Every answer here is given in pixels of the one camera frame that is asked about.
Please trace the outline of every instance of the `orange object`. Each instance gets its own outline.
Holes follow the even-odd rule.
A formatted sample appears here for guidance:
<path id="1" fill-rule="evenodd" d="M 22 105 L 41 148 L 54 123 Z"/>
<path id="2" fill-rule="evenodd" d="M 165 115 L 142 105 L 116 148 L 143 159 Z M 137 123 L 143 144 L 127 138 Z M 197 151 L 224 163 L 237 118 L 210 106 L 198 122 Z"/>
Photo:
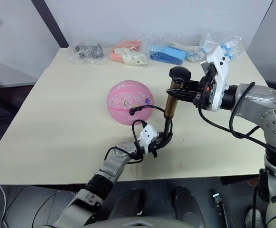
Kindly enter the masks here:
<path id="1" fill-rule="evenodd" d="M 110 58 L 115 61 L 123 63 L 122 56 L 114 53 L 114 50 L 117 48 L 128 48 L 133 51 L 140 51 L 141 42 L 139 40 L 125 40 L 113 47 L 113 49 L 111 50 L 110 55 L 109 55 Z"/>

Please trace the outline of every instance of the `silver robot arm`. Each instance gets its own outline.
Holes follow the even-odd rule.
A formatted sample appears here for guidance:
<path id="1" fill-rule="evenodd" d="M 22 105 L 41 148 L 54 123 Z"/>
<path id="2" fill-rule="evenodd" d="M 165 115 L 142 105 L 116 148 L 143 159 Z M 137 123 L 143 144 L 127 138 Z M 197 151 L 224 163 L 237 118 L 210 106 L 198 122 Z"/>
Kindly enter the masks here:
<path id="1" fill-rule="evenodd" d="M 217 47 L 201 63 L 206 74 L 210 64 L 216 68 L 216 75 L 213 78 L 214 85 L 205 108 L 209 111 L 218 111 L 220 106 L 233 110 L 249 86 L 248 84 L 240 84 L 236 88 L 235 95 L 233 95 L 236 86 L 231 88 L 226 83 L 228 67 L 224 60 L 221 48 Z M 276 90 L 266 86 L 253 86 L 243 99 L 236 116 L 253 122 L 263 129 L 266 144 L 273 147 L 273 149 L 266 148 L 265 154 L 268 186 L 265 192 L 268 192 L 267 199 L 269 201 L 266 224 L 268 228 L 276 228 L 276 152 L 274 151 L 276 150 Z"/>
<path id="2" fill-rule="evenodd" d="M 236 102 L 247 87 L 247 84 L 240 84 L 237 87 Z M 255 85 L 245 96 L 237 116 L 262 128 L 266 143 L 276 148 L 276 90 Z M 266 224 L 268 228 L 273 228 L 276 227 L 276 154 L 270 149 L 266 150 L 265 169 L 269 190 Z"/>
<path id="3" fill-rule="evenodd" d="M 97 212 L 122 174 L 125 165 L 138 152 L 148 154 L 149 145 L 157 138 L 158 133 L 148 124 L 141 131 L 137 142 L 122 142 L 112 147 L 93 178 L 60 213 L 54 227 L 81 228 L 96 222 Z"/>

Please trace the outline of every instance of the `shoe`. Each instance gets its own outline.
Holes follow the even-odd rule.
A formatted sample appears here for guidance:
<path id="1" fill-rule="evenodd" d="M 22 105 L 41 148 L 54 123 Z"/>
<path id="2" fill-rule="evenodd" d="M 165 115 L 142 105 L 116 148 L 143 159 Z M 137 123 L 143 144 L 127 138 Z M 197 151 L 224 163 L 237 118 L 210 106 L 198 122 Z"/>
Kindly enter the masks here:
<path id="1" fill-rule="evenodd" d="M 245 224 L 247 228 L 252 228 L 252 209 L 246 214 Z M 262 215 L 259 209 L 256 209 L 256 228 L 264 228 Z"/>

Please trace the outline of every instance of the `floor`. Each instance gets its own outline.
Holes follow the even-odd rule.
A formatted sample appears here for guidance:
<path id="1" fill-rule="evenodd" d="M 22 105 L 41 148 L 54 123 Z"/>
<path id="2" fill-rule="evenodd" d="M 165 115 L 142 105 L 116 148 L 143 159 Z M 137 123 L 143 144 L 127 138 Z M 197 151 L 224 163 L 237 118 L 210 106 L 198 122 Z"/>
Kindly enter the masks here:
<path id="1" fill-rule="evenodd" d="M 211 198 L 210 191 L 213 188 L 221 194 L 224 202 L 230 204 L 235 227 L 245 227 L 244 217 L 248 206 L 252 204 L 254 188 L 249 186 L 245 181 L 229 186 L 222 186 L 219 178 L 118 182 L 103 206 L 103 218 L 108 216 L 113 205 L 126 190 L 131 188 L 143 188 L 147 192 L 147 202 L 143 211 L 143 216 L 172 219 L 174 217 L 174 211 L 170 204 L 170 193 L 174 187 L 179 185 L 185 186 L 191 190 L 192 195 L 196 198 L 200 206 L 206 227 L 224 227 Z M 37 209 L 56 191 L 36 186 L 3 186 L 3 189 L 6 191 L 7 195 L 7 205 L 9 205 L 19 193 L 6 213 L 5 220 L 9 228 L 31 227 L 32 218 Z M 71 192 L 62 191 L 48 200 L 37 214 L 34 227 L 46 224 L 52 225 L 58 214 L 72 198 L 73 194 Z M 1 194 L 0 206 L 2 209 L 3 197 Z M 257 207 L 261 210 L 262 214 L 264 214 L 266 203 L 262 202 L 261 199 L 257 199 Z"/>

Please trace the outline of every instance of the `pink plastic part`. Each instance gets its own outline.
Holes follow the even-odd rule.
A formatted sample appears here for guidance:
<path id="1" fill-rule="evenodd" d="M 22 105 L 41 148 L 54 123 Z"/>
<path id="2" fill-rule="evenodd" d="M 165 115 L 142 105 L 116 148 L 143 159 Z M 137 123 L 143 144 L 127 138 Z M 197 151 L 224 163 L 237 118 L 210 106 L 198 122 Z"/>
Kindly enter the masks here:
<path id="1" fill-rule="evenodd" d="M 141 42 L 139 40 L 125 40 L 125 41 L 117 44 L 116 46 L 114 46 L 112 51 L 110 52 L 109 56 L 111 59 L 118 61 L 120 63 L 123 63 L 121 56 L 114 53 L 115 49 L 128 48 L 128 49 L 132 49 L 134 51 L 140 51 L 140 47 L 141 47 Z"/>
<path id="2" fill-rule="evenodd" d="M 136 119 L 146 121 L 152 115 L 153 109 L 144 108 L 134 115 L 130 115 L 130 108 L 154 105 L 154 97 L 144 84 L 127 80 L 112 87 L 108 93 L 107 104 L 109 113 L 116 121 L 125 125 L 132 125 Z"/>

